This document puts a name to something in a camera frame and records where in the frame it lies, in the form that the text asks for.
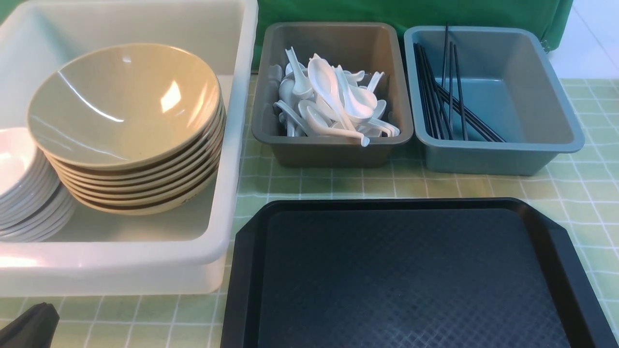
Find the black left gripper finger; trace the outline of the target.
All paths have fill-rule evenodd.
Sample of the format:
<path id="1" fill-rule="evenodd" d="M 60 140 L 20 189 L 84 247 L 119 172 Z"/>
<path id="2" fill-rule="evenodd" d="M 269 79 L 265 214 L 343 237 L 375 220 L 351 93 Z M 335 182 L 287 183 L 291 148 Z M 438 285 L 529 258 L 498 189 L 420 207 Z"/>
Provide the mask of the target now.
<path id="1" fill-rule="evenodd" d="M 35 304 L 0 331 L 2 348 L 50 348 L 59 314 L 50 303 Z"/>

